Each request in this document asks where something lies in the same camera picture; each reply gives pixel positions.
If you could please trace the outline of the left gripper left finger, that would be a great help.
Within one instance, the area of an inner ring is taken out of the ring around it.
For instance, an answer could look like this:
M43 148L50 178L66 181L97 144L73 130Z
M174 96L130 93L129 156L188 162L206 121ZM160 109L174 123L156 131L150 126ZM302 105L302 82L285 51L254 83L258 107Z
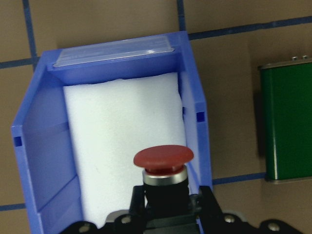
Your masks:
M144 217L146 214L145 188L143 185L133 187L129 214L138 217Z

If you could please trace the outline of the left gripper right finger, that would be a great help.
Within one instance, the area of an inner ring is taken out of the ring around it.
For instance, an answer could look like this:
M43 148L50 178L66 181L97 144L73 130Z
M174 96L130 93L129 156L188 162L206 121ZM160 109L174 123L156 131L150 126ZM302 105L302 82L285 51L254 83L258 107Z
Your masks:
M209 186L199 186L195 204L199 219L220 219L223 217L223 212Z

